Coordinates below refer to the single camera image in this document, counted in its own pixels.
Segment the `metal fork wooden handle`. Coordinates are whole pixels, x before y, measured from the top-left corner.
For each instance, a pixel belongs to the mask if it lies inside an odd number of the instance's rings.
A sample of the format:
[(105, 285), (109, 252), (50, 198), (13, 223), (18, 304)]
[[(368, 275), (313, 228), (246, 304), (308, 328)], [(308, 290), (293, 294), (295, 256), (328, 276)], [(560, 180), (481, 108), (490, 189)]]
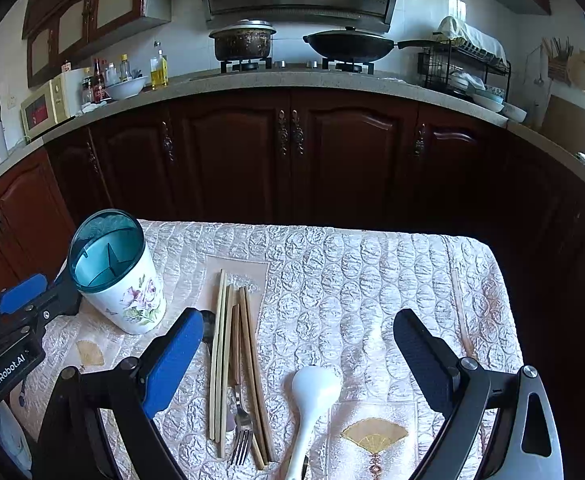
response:
[(252, 445), (253, 421), (251, 415), (242, 405), (242, 305), (245, 301), (245, 289), (240, 287), (236, 292), (237, 304), (233, 307), (230, 319), (230, 371), (228, 383), (233, 389), (235, 399), (235, 440), (230, 463), (242, 466)]

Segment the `light bamboo chopstick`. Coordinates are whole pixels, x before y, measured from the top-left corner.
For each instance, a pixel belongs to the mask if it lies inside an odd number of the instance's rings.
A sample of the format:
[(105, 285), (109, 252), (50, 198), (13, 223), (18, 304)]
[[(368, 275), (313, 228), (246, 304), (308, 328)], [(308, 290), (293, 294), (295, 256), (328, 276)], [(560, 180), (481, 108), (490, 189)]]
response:
[(226, 442), (226, 427), (227, 427), (227, 380), (228, 369), (230, 368), (230, 341), (232, 335), (230, 332), (232, 328), (232, 310), (233, 310), (233, 287), (226, 284), (225, 290), (225, 309), (224, 309), (224, 332), (223, 345), (221, 354), (221, 382), (219, 388), (220, 394), (220, 414), (219, 414), (219, 432), (218, 432), (218, 451), (219, 458), (225, 460), (225, 442)]
[(218, 360), (218, 347), (219, 347), (219, 331), (221, 325), (221, 313), (224, 300), (223, 294), (225, 292), (225, 271), (220, 271), (220, 281), (218, 287), (218, 294), (216, 295), (215, 302), (215, 317), (214, 317), (214, 328), (212, 338), (212, 353), (211, 353), (211, 370), (210, 370), (210, 389), (209, 389), (209, 408), (210, 408), (210, 420), (209, 420), (209, 436), (213, 442), (216, 442), (216, 361)]

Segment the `brown wooden chopstick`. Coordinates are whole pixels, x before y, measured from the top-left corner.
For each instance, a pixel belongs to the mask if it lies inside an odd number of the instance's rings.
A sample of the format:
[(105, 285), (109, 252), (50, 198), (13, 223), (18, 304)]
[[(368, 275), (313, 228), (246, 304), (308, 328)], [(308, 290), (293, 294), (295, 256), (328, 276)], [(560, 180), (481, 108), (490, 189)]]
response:
[(240, 340), (242, 341), (242, 362), (245, 367), (246, 389), (250, 400), (250, 414), (252, 417), (253, 433), (253, 457), (254, 463), (259, 470), (265, 468), (265, 439), (262, 431), (262, 420), (260, 412), (260, 403), (257, 393), (256, 369), (254, 368), (253, 351), (251, 344), (251, 332), (249, 327), (249, 309), (247, 299), (247, 289), (240, 287), (238, 290), (239, 300), (239, 321), (240, 321)]
[(260, 359), (259, 359), (259, 352), (258, 352), (258, 346), (257, 346), (256, 323), (254, 323), (252, 321), (250, 300), (249, 300), (248, 292), (247, 292), (247, 299), (248, 299), (249, 327), (250, 327), (250, 332), (251, 332), (251, 344), (252, 344), (252, 351), (253, 351), (254, 368), (256, 369), (256, 377), (257, 377), (257, 379), (256, 379), (257, 393), (258, 393), (258, 398), (259, 398), (259, 403), (260, 403), (263, 437), (265, 439), (265, 454), (266, 454), (265, 463), (266, 463), (266, 465), (268, 465), (270, 463), (275, 463), (276, 457), (275, 457), (275, 453), (274, 453), (273, 437), (272, 437), (270, 419), (268, 418), (268, 411), (266, 411), (265, 395), (264, 395), (263, 384), (262, 384), (262, 374), (261, 374)]

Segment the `metal spoon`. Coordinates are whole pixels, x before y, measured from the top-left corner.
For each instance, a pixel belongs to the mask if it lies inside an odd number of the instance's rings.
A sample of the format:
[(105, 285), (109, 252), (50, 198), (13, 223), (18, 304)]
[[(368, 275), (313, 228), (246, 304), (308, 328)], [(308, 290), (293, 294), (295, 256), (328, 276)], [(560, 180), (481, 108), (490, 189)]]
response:
[(201, 310), (200, 313), (204, 320), (204, 334), (202, 335), (202, 341), (209, 347), (212, 347), (215, 334), (215, 313), (209, 310)]

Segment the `white ceramic spoon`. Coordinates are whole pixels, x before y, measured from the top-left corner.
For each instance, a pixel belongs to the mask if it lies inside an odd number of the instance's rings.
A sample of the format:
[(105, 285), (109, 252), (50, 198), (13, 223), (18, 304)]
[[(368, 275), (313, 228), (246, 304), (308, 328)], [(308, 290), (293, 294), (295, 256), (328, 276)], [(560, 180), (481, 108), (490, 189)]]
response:
[(292, 399), (299, 411), (299, 427), (292, 445), (286, 479), (301, 479), (304, 456), (311, 446), (314, 425), (337, 402), (341, 378), (331, 367), (306, 366), (294, 374)]

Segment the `beige microwave oven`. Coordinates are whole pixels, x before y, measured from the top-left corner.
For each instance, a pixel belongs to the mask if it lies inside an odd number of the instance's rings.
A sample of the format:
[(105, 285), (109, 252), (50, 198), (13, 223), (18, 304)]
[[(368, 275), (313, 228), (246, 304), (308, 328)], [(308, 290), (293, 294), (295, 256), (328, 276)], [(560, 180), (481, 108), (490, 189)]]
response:
[(82, 114), (83, 82), (91, 74), (89, 68), (62, 72), (21, 103), (21, 121), (28, 141)]

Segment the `dark wooden lower cabinets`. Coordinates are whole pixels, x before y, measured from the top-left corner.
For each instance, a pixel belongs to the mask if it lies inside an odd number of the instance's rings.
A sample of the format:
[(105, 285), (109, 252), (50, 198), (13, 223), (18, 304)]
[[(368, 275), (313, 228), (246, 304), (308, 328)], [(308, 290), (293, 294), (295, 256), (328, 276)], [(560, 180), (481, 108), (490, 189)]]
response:
[(517, 299), (585, 300), (585, 181), (467, 113), (380, 93), (210, 92), (56, 136), (0, 177), (0, 288), (53, 275), (74, 228), (140, 219), (465, 235)]

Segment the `white bowl on counter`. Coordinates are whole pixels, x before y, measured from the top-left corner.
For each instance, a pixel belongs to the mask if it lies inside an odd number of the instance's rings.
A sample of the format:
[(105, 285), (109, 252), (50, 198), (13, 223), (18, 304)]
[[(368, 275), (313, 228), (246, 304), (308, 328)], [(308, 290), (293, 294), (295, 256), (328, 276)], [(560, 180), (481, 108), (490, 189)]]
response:
[(106, 88), (106, 93), (114, 101), (122, 101), (133, 96), (138, 96), (146, 84), (145, 77), (137, 77), (127, 81), (120, 81), (117, 84), (111, 84)]

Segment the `white quilted tablecloth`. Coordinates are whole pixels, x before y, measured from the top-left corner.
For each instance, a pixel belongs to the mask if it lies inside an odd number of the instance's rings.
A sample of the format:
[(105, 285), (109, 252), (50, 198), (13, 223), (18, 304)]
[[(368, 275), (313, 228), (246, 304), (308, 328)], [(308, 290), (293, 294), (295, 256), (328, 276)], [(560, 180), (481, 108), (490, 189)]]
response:
[(491, 249), (469, 237), (317, 226), (144, 221), (171, 325), (211, 309), (226, 278), (248, 289), (276, 460), (232, 467), (208, 437), (209, 357), (200, 349), (155, 422), (190, 479), (279, 479), (297, 429), (290, 383), (306, 365), (333, 367), (339, 401), (314, 427), (312, 479), (405, 479), (443, 419), (429, 408), (393, 337), (413, 310), (459, 356), (513, 373), (523, 359)]

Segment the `cooking oil bottle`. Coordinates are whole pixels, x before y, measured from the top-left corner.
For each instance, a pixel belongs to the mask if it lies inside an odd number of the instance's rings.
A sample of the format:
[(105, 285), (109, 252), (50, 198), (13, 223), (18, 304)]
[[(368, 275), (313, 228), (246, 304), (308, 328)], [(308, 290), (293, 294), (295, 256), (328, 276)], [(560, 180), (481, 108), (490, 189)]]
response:
[(166, 87), (169, 83), (168, 61), (163, 52), (161, 42), (155, 41), (156, 55), (150, 59), (150, 79), (152, 89)]

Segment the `wooden upper cabinet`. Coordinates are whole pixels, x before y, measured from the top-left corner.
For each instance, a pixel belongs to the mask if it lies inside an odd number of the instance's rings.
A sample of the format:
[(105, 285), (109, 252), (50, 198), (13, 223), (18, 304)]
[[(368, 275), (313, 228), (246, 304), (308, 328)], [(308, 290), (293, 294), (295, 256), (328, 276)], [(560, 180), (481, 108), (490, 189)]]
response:
[(28, 0), (22, 29), (28, 87), (171, 18), (172, 0)]

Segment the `gas stove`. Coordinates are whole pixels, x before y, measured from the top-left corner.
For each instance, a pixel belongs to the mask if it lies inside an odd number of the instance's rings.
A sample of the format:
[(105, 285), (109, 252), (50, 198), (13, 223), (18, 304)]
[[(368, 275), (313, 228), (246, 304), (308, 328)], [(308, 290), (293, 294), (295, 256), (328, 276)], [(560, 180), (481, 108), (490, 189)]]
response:
[(222, 61), (220, 73), (248, 73), (259, 70), (331, 70), (349, 74), (373, 75), (375, 65), (373, 63), (337, 62), (329, 58), (309, 60), (304, 63), (287, 63), (285, 60), (274, 61), (272, 58), (259, 58), (258, 60)]

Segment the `dark cooking pot with lid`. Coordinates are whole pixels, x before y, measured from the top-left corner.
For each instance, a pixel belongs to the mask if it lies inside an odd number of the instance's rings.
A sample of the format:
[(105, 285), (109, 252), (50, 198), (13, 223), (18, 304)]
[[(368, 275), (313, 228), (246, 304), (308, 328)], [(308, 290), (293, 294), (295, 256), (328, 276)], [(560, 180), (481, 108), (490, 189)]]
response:
[(209, 37), (214, 42), (215, 58), (220, 62), (232, 62), (268, 58), (275, 34), (276, 29), (270, 22), (240, 20), (213, 30)]

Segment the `black dish rack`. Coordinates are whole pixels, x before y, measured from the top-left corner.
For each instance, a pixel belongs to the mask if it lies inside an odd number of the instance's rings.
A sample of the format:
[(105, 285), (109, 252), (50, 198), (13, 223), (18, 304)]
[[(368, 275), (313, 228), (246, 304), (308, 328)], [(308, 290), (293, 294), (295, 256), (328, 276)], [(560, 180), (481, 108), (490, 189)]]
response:
[(428, 89), (470, 99), (471, 82), (506, 99), (510, 90), (511, 63), (479, 49), (465, 39), (446, 39), (440, 32), (433, 39), (419, 40), (417, 74)]

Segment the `black wok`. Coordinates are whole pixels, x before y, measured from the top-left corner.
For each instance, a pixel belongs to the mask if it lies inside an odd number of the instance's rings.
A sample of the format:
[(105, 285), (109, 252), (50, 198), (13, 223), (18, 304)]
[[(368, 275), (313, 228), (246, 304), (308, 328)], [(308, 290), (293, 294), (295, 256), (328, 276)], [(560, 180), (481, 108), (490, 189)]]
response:
[(387, 56), (394, 48), (424, 48), (437, 44), (437, 41), (429, 39), (393, 41), (352, 27), (315, 32), (304, 36), (303, 41), (323, 58), (346, 63), (373, 63)]

